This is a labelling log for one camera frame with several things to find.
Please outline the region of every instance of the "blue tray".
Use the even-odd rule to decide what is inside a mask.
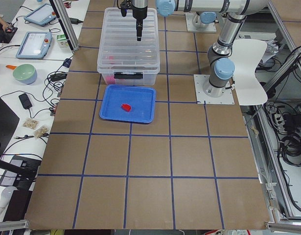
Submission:
[[[109,85],[103,97],[100,117],[108,120],[151,123],[154,119],[156,90],[149,87]],[[129,104],[127,112],[122,104]]]

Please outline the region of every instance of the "light blue lid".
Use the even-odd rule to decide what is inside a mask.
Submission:
[[[200,21],[204,24],[210,24],[216,19],[216,14],[214,11],[205,11],[200,14]]]
[[[167,17],[175,10],[174,0],[156,0],[157,11],[160,15]]]
[[[230,79],[233,76],[234,71],[234,62],[229,58],[221,58],[215,63],[214,72],[222,80]]]

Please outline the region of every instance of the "small red toy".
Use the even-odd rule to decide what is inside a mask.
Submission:
[[[121,108],[127,112],[131,111],[131,109],[132,109],[131,105],[129,105],[129,104],[122,104]]]

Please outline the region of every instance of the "clear plastic bin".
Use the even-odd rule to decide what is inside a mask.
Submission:
[[[107,84],[152,86],[160,71],[157,11],[149,8],[141,42],[136,38],[132,11],[122,17],[118,8],[105,10],[97,71]]]

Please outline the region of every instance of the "green bowl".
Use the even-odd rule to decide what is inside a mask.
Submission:
[[[31,84],[36,81],[37,72],[34,66],[30,64],[23,64],[15,68],[13,76],[19,82]]]

